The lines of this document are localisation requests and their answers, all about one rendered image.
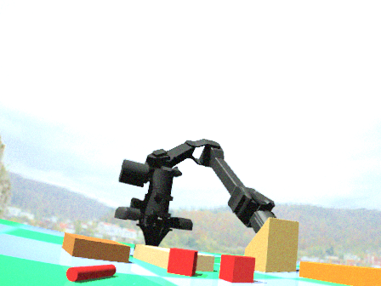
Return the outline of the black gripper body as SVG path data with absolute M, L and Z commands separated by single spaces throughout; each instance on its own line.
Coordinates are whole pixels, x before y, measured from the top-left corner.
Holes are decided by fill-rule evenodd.
M 171 214 L 169 213 L 169 202 L 173 201 L 171 192 L 162 189 L 149 188 L 145 197 L 146 202 L 144 213 L 141 213 L 140 209 L 119 206 L 115 212 L 114 218 L 122 220 L 138 220 L 139 224 L 146 224 L 149 226 L 192 231 L 193 223 L 191 220 L 180 217 L 171 217 Z M 149 217 L 149 215 L 153 217 Z

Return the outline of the red cylinder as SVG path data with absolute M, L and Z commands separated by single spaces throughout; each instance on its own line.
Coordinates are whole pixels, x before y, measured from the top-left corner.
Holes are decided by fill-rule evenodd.
M 112 264 L 100 266 L 75 266 L 67 269 L 66 277 L 70 282 L 82 281 L 98 277 L 109 277 L 115 275 L 116 271 L 116 267 Z

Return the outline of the red cube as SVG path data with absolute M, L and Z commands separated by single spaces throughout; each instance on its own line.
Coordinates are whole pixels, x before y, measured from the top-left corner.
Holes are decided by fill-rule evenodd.
M 255 258 L 221 255 L 219 279 L 232 283 L 253 283 Z
M 189 277 L 196 275 L 198 252 L 187 249 L 170 249 L 167 273 Z

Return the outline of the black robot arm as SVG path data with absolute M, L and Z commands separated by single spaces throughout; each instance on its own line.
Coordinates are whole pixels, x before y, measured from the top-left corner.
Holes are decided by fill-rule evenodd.
M 192 156 L 194 150 L 201 146 L 204 146 L 201 156 Z M 118 182 L 139 187 L 150 182 L 149 188 L 171 192 L 173 178 L 182 175 L 175 165 L 186 158 L 192 159 L 198 165 L 212 168 L 230 194 L 228 205 L 233 214 L 247 228 L 252 227 L 257 234 L 269 218 L 276 218 L 271 212 L 275 202 L 259 191 L 246 187 L 225 161 L 225 152 L 220 144 L 213 140 L 187 140 L 168 151 L 155 150 L 146 156 L 145 163 L 124 159 Z

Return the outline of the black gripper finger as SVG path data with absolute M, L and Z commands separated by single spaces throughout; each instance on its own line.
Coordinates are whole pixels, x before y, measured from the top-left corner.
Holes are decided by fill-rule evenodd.
M 157 232 L 156 232 L 156 238 L 155 238 L 155 242 L 154 242 L 153 246 L 158 247 L 159 244 L 162 242 L 163 238 L 166 237 L 168 232 L 172 231 L 173 229 L 167 229 L 167 228 L 158 227 L 156 230 L 157 230 Z
M 139 226 L 140 230 L 143 232 L 145 237 L 145 245 L 147 246 L 153 246 L 156 238 L 156 232 L 157 227 L 156 226 L 149 226 L 146 224 L 137 224 Z

